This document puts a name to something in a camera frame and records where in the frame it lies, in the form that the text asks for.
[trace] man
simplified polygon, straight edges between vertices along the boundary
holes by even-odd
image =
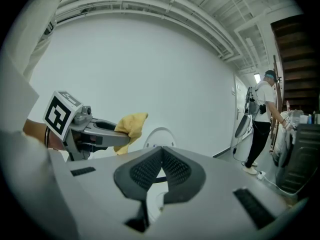
[[[263,80],[254,87],[258,99],[257,104],[265,105],[265,112],[261,113],[259,110],[257,114],[252,115],[253,140],[248,159],[243,167],[243,170],[251,175],[258,173],[252,166],[258,165],[255,160],[266,145],[270,133],[271,114],[286,130],[293,129],[293,126],[289,122],[286,122],[275,106],[273,86],[276,82],[278,80],[275,72],[268,70],[265,72]]]
[[[16,69],[27,81],[51,41],[60,1],[30,0],[21,10],[3,43],[0,60],[7,68]],[[46,127],[44,123],[27,120],[23,131],[44,143]],[[48,147],[63,149],[61,141],[52,132]]]

